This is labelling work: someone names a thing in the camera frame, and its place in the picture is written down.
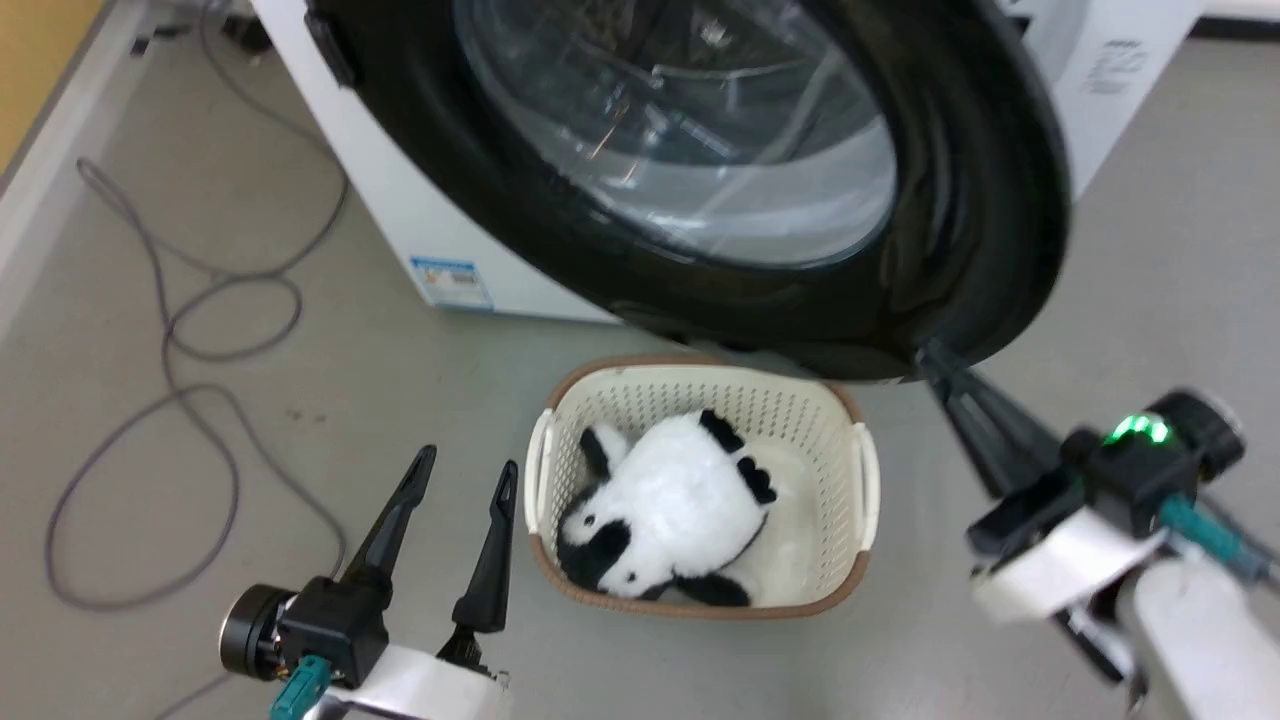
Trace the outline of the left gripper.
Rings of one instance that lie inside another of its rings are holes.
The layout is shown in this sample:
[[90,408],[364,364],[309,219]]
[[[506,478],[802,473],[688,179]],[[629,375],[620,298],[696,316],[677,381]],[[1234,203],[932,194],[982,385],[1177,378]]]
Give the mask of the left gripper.
[[250,587],[219,632],[219,659],[233,674],[276,682],[270,719],[507,719],[506,673],[483,661],[477,638],[506,629],[518,464],[502,468],[489,528],[454,629],[435,652],[392,644],[384,612],[413,510],[436,460],[425,445],[378,515],[343,582],[314,578],[301,592]]

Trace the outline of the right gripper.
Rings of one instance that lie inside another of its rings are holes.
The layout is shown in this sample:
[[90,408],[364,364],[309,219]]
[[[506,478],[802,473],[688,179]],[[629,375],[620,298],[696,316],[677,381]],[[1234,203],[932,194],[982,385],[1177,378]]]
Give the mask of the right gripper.
[[1172,389],[1110,430],[1059,438],[941,342],[923,343],[915,365],[995,501],[966,539],[984,562],[972,593],[997,623],[1087,606],[1174,537],[1247,574],[1243,534],[1202,495],[1245,455],[1210,398]]

